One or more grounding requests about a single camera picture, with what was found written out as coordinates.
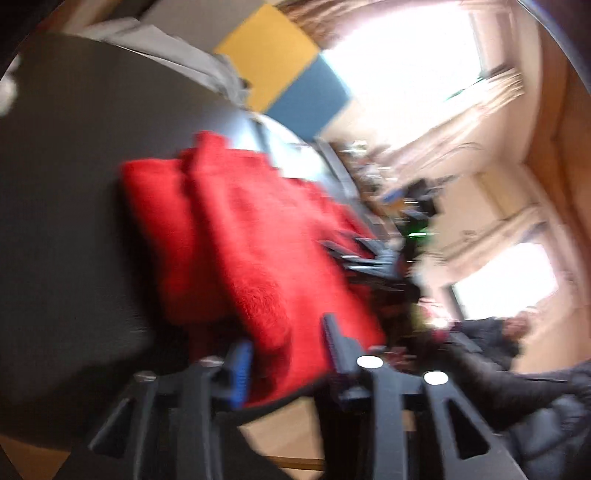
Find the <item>red knit sweater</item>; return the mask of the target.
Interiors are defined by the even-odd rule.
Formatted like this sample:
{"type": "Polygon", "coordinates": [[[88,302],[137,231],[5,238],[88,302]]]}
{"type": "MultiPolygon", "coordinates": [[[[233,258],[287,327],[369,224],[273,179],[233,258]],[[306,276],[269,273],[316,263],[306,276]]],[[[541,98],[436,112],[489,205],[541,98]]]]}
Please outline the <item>red knit sweater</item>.
{"type": "Polygon", "coordinates": [[[322,247],[353,248],[370,230],[318,184],[284,177],[263,153],[205,131],[174,159],[123,163],[120,180],[164,317],[188,332],[190,357],[252,342],[249,405],[329,372],[327,314],[365,347],[384,341],[369,290],[349,284],[322,247]]]}

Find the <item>grey garment on sofa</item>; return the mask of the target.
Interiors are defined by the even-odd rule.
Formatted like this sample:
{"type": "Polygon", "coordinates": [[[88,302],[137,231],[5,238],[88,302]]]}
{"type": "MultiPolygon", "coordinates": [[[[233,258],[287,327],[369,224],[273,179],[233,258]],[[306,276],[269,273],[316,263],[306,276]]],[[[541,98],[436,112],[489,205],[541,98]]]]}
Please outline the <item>grey garment on sofa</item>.
{"type": "Polygon", "coordinates": [[[148,58],[245,108],[249,82],[239,76],[228,56],[198,49],[179,37],[132,17],[84,28],[78,36],[113,45],[148,58]]]}

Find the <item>grey yellow blue sofa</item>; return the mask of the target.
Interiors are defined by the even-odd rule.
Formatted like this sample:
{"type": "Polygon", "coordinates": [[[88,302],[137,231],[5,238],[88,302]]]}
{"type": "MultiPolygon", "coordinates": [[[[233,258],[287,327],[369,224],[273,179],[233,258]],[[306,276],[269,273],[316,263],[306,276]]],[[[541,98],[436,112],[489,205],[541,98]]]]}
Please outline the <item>grey yellow blue sofa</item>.
{"type": "Polygon", "coordinates": [[[250,85],[247,107],[304,140],[320,136],[351,99],[321,49],[270,2],[156,1],[140,19],[228,57],[250,85]]]}

